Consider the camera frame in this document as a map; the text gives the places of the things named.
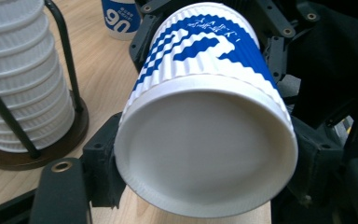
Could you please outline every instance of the blue pattern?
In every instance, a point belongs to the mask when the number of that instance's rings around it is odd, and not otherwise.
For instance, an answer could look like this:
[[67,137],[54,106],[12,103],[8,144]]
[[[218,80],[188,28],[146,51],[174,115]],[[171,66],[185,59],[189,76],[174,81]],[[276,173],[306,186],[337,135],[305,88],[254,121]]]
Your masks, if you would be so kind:
[[[175,38],[173,32],[177,32],[180,29],[187,30],[188,34],[182,36],[178,42],[173,43]],[[192,35],[199,35],[201,33],[215,33],[218,36],[224,36],[235,48],[229,53],[223,53],[218,59],[228,59],[233,63],[241,63],[243,67],[252,67],[255,72],[261,73],[264,79],[268,80],[276,89],[272,75],[250,35],[237,23],[211,15],[198,15],[185,18],[162,32],[149,51],[148,61],[144,64],[144,68],[135,83],[134,89],[136,90],[136,87],[140,83],[143,83],[146,77],[151,76],[154,71],[158,70],[164,55],[172,53],[174,47],[181,45],[183,41],[188,40]],[[188,58],[195,58],[200,52],[206,51],[208,48],[213,48],[218,43],[219,40],[217,38],[203,37],[199,41],[194,41],[191,46],[183,48],[182,52],[173,55],[173,60],[184,61]],[[159,55],[159,58],[156,59],[158,53],[161,52],[162,56]]]
[[135,32],[141,26],[141,16],[139,15],[135,4],[119,3],[115,0],[110,0],[102,1],[102,5],[104,22],[109,29],[116,29],[116,31],[122,33],[125,25],[119,25],[119,27],[116,28],[120,21],[128,21],[130,23],[130,28],[124,33]]

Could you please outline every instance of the wooden table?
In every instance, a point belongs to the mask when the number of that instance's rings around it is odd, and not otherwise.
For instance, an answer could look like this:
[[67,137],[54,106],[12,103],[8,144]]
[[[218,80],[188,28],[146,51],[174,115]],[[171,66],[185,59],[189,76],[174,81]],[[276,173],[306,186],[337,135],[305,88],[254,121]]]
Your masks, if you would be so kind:
[[[85,140],[67,157],[78,158],[82,147],[115,113],[122,111],[130,95],[137,72],[129,56],[130,41],[110,37],[103,23],[100,0],[55,0],[65,17],[74,54],[80,94],[89,109],[89,130]],[[51,31],[62,57],[62,47],[54,20]],[[42,168],[30,171],[0,170],[0,204],[38,186]],[[126,188],[120,209],[92,208],[94,223],[270,223],[269,203],[249,213],[225,218],[200,219],[164,212],[145,202]]]

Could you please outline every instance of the paper cup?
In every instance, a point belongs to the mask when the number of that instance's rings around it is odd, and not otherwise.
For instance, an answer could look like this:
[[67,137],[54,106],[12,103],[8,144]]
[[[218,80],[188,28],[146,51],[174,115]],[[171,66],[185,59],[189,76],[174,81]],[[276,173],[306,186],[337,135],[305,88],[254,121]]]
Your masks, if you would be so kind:
[[54,37],[48,32],[42,41],[36,45],[28,46],[21,52],[12,53],[10,50],[7,54],[0,55],[0,73],[16,72],[23,70],[31,64],[40,62],[42,58],[47,58],[54,49]]
[[47,95],[44,98],[39,99],[33,104],[20,104],[8,107],[11,114],[15,119],[24,120],[25,118],[40,117],[42,114],[49,111],[57,102],[63,97],[63,93],[68,91],[66,83],[60,81],[56,86],[53,86],[51,90],[47,91]]
[[48,32],[48,17],[40,13],[31,23],[0,33],[0,55],[16,53],[40,42]]
[[0,1],[0,32],[33,21],[42,12],[44,5],[43,0]]
[[51,74],[59,63],[57,52],[53,49],[47,59],[42,59],[42,62],[36,62],[36,67],[23,72],[4,73],[0,75],[0,92],[6,90],[14,90],[21,88],[24,85],[29,85],[38,82]]
[[0,97],[6,106],[26,104],[33,102],[35,98],[44,95],[45,92],[51,90],[62,81],[62,68],[56,64],[54,69],[46,76],[43,76],[37,82],[27,84],[14,90],[0,91]]
[[103,18],[109,34],[119,40],[131,40],[141,25],[134,0],[102,0]]
[[[33,127],[37,127],[42,123],[46,122],[50,118],[54,117],[58,111],[61,111],[64,100],[62,99],[54,99],[53,103],[48,105],[46,109],[42,109],[40,111],[34,111],[34,113],[29,114],[28,116],[24,116],[18,118],[17,121],[19,122],[20,126],[23,129],[29,129]],[[6,123],[0,119],[0,131],[9,131],[9,127]]]
[[175,214],[227,217],[286,185],[296,137],[257,45],[247,20],[216,3],[161,24],[115,142],[139,196]]
[[[68,116],[68,119],[62,122],[55,132],[52,132],[52,134],[44,138],[33,140],[36,149],[43,149],[45,147],[51,146],[52,144],[60,140],[69,131],[72,126],[72,123],[75,120],[75,110],[68,111],[66,115]],[[12,153],[27,152],[27,150],[21,143],[0,142],[0,149]]]
[[[71,114],[71,110],[73,107],[70,105],[70,98],[66,96],[62,96],[59,99],[58,104],[59,110],[49,119],[45,120],[43,123],[39,125],[24,129],[24,131],[28,134],[28,137],[31,140],[39,140],[48,135],[51,135],[53,132],[56,132],[58,127],[62,126],[63,123],[69,119],[69,114]],[[20,144],[20,140],[12,131],[0,132],[0,142],[2,143],[15,143]]]

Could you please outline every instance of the screw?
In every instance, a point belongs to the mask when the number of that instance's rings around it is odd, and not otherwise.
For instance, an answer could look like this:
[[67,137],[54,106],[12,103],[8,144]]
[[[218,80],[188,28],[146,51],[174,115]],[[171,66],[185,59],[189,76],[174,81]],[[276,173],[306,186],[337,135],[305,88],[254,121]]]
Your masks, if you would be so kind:
[[314,13],[308,13],[307,19],[313,21],[316,19],[316,15]]
[[54,173],[60,173],[69,170],[72,167],[72,163],[70,161],[61,161],[53,165],[51,167],[51,171]]
[[285,35],[290,35],[290,34],[292,33],[292,30],[289,29],[289,28],[286,28],[286,29],[283,29],[283,33],[284,33]]
[[150,11],[150,10],[152,10],[152,7],[151,7],[151,6],[144,6],[144,11],[145,11],[145,12],[148,12],[148,11]]

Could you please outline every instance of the stack of paper cups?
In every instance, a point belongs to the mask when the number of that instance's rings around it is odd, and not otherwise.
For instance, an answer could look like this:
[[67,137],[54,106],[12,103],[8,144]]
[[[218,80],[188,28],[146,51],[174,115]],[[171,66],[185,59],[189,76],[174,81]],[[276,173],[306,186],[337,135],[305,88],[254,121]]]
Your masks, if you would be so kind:
[[[62,138],[75,111],[43,0],[0,0],[0,97],[37,149]],[[0,117],[0,149],[26,152]]]
[[161,24],[123,111],[115,156],[137,194],[184,216],[247,212],[286,185],[296,137],[241,14],[200,3]]

